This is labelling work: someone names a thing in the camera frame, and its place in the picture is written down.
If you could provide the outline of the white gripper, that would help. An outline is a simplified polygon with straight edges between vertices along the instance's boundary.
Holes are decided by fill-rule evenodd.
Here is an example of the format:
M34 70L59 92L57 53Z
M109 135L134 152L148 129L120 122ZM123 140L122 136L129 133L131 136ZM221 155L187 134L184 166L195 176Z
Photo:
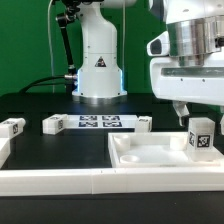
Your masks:
M224 60L209 57L202 67L182 68L169 57L154 58L150 62L150 78L157 98L174 101L182 127L189 117L186 102L221 106L220 130L224 135Z

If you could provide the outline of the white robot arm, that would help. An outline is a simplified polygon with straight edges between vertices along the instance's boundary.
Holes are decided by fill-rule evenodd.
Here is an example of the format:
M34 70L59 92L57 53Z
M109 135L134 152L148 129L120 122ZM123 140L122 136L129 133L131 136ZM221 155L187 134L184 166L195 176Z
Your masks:
M76 98L97 102L125 94L117 66L117 31L102 7L131 6L137 0L62 0L67 24L79 20L83 65L69 70L78 78ZM149 10L166 30L147 44L154 95L171 100L180 118L187 104L217 105L224 130L224 0L148 0Z

